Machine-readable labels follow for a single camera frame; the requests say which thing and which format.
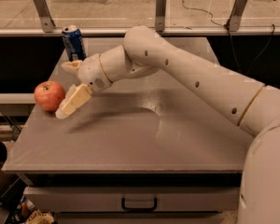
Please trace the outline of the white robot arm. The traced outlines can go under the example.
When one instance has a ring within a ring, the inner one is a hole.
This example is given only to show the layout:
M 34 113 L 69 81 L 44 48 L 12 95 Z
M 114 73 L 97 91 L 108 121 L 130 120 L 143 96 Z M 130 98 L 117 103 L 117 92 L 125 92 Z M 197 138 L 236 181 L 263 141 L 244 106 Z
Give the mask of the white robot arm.
M 146 26 L 131 28 L 114 49 L 62 67 L 80 83 L 69 88 L 58 119 L 118 80 L 158 69 L 171 75 L 254 137 L 245 158 L 237 224 L 280 224 L 280 90 L 179 49 Z

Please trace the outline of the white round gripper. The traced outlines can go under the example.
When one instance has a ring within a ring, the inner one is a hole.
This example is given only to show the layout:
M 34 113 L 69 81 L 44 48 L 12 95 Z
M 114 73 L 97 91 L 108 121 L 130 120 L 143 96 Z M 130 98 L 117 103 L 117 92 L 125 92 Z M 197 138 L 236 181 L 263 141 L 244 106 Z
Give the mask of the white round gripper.
M 102 91 L 112 85 L 104 71 L 99 54 L 94 54 L 83 62 L 81 60 L 65 62 L 62 64 L 62 69 L 67 73 L 78 76 L 84 84 L 72 85 L 69 88 L 55 112 L 57 119 L 66 119 L 71 116 L 90 100 L 92 91 Z

